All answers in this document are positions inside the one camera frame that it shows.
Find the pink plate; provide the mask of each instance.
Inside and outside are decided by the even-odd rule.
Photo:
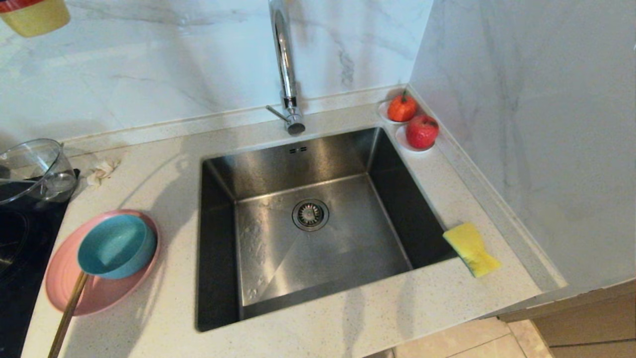
[[[77,228],[55,252],[46,271],[46,295],[51,304],[64,311],[71,297],[73,286],[80,275],[77,254],[80,243],[97,224],[116,215],[135,215],[143,219],[155,232],[157,248],[153,259],[136,274],[120,280],[108,280],[90,276],[79,299],[75,316],[91,315],[112,307],[131,294],[152,272],[159,254],[159,230],[155,222],[145,214],[135,210],[114,210],[100,214]]]

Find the clear glass bowl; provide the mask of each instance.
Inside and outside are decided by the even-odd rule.
[[[77,178],[55,140],[38,139],[0,154],[0,208],[41,211],[67,201]]]

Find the faucet spout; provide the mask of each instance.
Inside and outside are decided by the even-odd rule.
[[[280,102],[286,118],[286,129],[289,134],[298,134],[305,130],[302,124],[303,114],[298,107],[296,96],[296,77],[291,54],[291,42],[289,41],[289,14],[283,0],[270,0],[270,18],[272,20],[272,32],[278,70],[280,74]]]

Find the floor tile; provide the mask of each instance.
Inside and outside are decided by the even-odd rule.
[[[548,346],[532,321],[512,322],[508,324],[508,327],[527,358],[552,358]]]
[[[471,348],[452,358],[525,358],[521,347],[512,334]]]
[[[508,326],[493,317],[466,322],[404,343],[395,347],[394,351],[396,358],[446,358],[509,333]]]

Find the wall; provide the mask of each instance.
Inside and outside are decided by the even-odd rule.
[[[71,23],[50,34],[0,25],[0,147],[280,101],[266,0],[66,3]],[[313,98],[408,82],[432,0],[288,4]]]
[[[411,86],[570,283],[634,277],[633,1],[436,0]]]

